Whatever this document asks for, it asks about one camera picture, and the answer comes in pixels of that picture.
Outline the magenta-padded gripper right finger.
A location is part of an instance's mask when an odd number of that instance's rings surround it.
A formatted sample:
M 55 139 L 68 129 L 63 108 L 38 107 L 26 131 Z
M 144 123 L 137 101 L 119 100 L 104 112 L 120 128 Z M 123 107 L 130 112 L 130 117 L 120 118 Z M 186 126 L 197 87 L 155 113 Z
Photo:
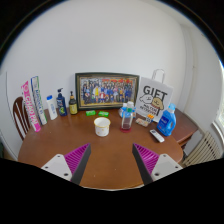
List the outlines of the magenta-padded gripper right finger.
M 168 154 L 153 152 L 139 144 L 134 143 L 132 153 L 135 157 L 144 185 L 164 178 L 182 169 Z

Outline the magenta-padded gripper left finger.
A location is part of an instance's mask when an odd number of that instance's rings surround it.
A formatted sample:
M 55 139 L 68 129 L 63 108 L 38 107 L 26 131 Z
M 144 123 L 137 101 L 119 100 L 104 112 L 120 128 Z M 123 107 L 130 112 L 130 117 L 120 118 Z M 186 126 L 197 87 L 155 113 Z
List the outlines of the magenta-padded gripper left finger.
M 91 144 L 87 143 L 66 155 L 56 154 L 42 169 L 79 185 L 90 154 Z

